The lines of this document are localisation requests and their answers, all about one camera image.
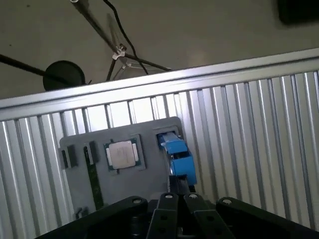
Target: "metal bracket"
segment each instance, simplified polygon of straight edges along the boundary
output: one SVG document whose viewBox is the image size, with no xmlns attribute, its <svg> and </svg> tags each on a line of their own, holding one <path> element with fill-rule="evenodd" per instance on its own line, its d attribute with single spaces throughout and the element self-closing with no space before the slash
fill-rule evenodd
<svg viewBox="0 0 319 239">
<path fill-rule="evenodd" d="M 177 236 L 178 195 L 162 194 L 154 210 L 147 239 L 168 239 Z"/>
<path fill-rule="evenodd" d="M 204 199 L 195 193 L 184 196 L 189 212 L 194 215 L 204 238 L 235 238 L 216 210 L 211 210 Z"/>
</svg>

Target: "screw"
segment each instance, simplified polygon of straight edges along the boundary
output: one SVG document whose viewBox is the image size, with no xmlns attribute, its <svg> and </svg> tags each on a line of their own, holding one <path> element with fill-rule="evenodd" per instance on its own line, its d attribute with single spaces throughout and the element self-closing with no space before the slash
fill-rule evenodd
<svg viewBox="0 0 319 239">
<path fill-rule="evenodd" d="M 229 199 L 224 199 L 223 200 L 223 203 L 224 204 L 227 204 L 227 205 L 230 205 L 231 204 L 231 201 Z"/>
<path fill-rule="evenodd" d="M 197 195 L 196 195 L 196 194 L 190 194 L 188 197 L 190 197 L 190 198 L 197 198 Z"/>
<path fill-rule="evenodd" d="M 139 199 L 139 198 L 136 198 L 136 199 L 133 200 L 133 203 L 135 203 L 135 204 L 138 204 L 140 202 L 141 202 L 141 199 Z"/>
</svg>

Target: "tripod leg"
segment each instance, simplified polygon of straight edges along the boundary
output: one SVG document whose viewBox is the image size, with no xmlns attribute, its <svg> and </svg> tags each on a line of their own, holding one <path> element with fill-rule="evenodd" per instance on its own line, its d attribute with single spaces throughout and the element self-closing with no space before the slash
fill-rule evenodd
<svg viewBox="0 0 319 239">
<path fill-rule="evenodd" d="M 137 60 L 136 60 L 136 57 L 133 56 L 133 55 L 125 54 L 125 57 L 137 61 Z M 139 61 L 141 61 L 141 62 L 144 63 L 144 64 L 147 64 L 147 65 L 150 65 L 150 66 L 159 68 L 159 69 L 164 70 L 164 71 L 171 71 L 170 68 L 167 68 L 167 67 L 164 67 L 164 66 L 160 66 L 160 65 L 158 65 L 158 64 L 155 64 L 155 63 L 150 62 L 150 61 L 143 60 L 143 59 L 141 59 L 141 58 L 139 58 Z"/>
<path fill-rule="evenodd" d="M 115 63 L 116 63 L 116 60 L 112 59 L 112 63 L 110 65 L 109 73 L 108 73 L 108 76 L 106 77 L 106 81 L 110 81 L 111 80 L 111 75 L 112 75 L 112 72 L 114 70 Z"/>
</svg>

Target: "black cable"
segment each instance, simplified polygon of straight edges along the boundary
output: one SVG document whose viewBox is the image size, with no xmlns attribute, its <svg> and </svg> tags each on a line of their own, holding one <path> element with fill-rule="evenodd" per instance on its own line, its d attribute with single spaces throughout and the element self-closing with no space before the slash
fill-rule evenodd
<svg viewBox="0 0 319 239">
<path fill-rule="evenodd" d="M 106 77 L 106 81 L 110 81 L 111 80 L 111 75 L 112 75 L 112 72 L 114 70 L 115 63 L 116 63 L 116 60 L 114 60 L 112 58 L 112 62 L 111 62 L 111 65 L 110 65 L 108 76 Z"/>
<path fill-rule="evenodd" d="M 115 16 L 115 19 L 116 19 L 116 22 L 120 28 L 120 31 L 121 33 L 123 34 L 124 38 L 126 39 L 126 41 L 128 42 L 128 44 L 130 45 L 132 51 L 133 51 L 133 55 L 135 56 L 135 60 L 139 63 L 139 65 L 143 68 L 143 70 L 145 71 L 145 73 L 148 75 L 148 71 L 146 70 L 145 66 L 142 64 L 141 60 L 138 58 L 138 56 L 136 55 L 136 51 L 135 51 L 135 48 L 133 46 L 133 44 L 131 43 L 131 41 L 129 40 L 128 36 L 126 35 L 123 27 L 122 27 L 122 24 L 121 24 L 121 21 L 120 21 L 120 18 L 119 18 L 119 15 L 118 15 L 118 12 L 116 10 L 116 8 L 108 1 L 108 0 L 103 0 L 103 2 L 105 2 L 113 11 L 114 13 L 114 16 Z"/>
</svg>

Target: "black object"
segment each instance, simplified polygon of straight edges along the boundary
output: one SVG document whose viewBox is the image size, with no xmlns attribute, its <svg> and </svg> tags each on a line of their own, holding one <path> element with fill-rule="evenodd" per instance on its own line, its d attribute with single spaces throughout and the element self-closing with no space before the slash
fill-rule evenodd
<svg viewBox="0 0 319 239">
<path fill-rule="evenodd" d="M 54 81 L 52 76 L 65 79 L 67 84 Z M 43 76 L 43 86 L 46 91 L 54 91 L 85 85 L 85 76 L 82 69 L 70 61 L 56 61 L 49 65 Z"/>
<path fill-rule="evenodd" d="M 34 73 L 38 76 L 47 77 L 48 79 L 50 79 L 52 81 L 56 81 L 56 82 L 60 83 L 61 85 L 64 85 L 65 87 L 70 86 L 70 83 L 67 82 L 64 78 L 61 78 L 61 77 L 55 76 L 55 75 L 50 75 L 50 74 L 46 73 L 45 71 L 42 71 L 36 67 L 29 66 L 23 62 L 14 60 L 10 57 L 7 57 L 7 56 L 1 55 L 1 54 L 0 54 L 0 62 L 7 64 L 9 66 L 19 68 L 19 69 L 27 71 L 27 72 Z"/>
<path fill-rule="evenodd" d="M 116 10 L 116 8 L 108 1 L 108 0 L 103 0 L 103 2 L 106 3 L 107 6 L 110 7 L 110 9 L 112 9 L 113 13 L 114 13 L 114 16 L 115 16 L 115 19 L 116 19 L 116 22 L 120 28 L 120 31 L 123 35 L 123 37 L 126 39 L 126 41 L 128 42 L 128 44 L 130 45 L 132 51 L 133 51 L 133 55 L 136 59 L 136 61 L 139 63 L 139 65 L 142 67 L 142 69 L 145 71 L 145 73 L 148 75 L 148 71 L 146 70 L 145 66 L 142 64 L 141 60 L 138 58 L 137 54 L 136 54 L 136 50 L 135 50 L 135 47 L 133 46 L 132 42 L 130 41 L 129 37 L 126 35 L 123 27 L 122 27 L 122 24 L 121 24 L 121 21 L 120 21 L 120 18 L 119 18 L 119 15 L 118 15 L 118 11 Z"/>
<path fill-rule="evenodd" d="M 319 20 L 318 0 L 277 0 L 280 21 L 286 25 Z"/>
<path fill-rule="evenodd" d="M 234 198 L 222 198 L 214 206 L 196 193 L 178 195 L 176 187 L 169 191 L 156 207 L 155 200 L 129 197 L 38 239 L 319 238 L 314 230 Z"/>
</svg>

